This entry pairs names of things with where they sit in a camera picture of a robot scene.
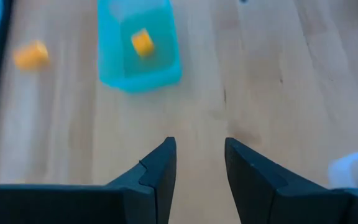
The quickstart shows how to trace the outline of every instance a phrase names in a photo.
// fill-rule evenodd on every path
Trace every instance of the wooden table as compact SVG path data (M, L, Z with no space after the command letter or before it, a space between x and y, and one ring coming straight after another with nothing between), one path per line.
M127 95L98 80L89 0L17 0L0 88L0 183L106 184L167 136L178 147L171 223L239 223L224 139L328 185L358 151L358 0L172 0L177 86ZM51 66L18 71L45 41Z

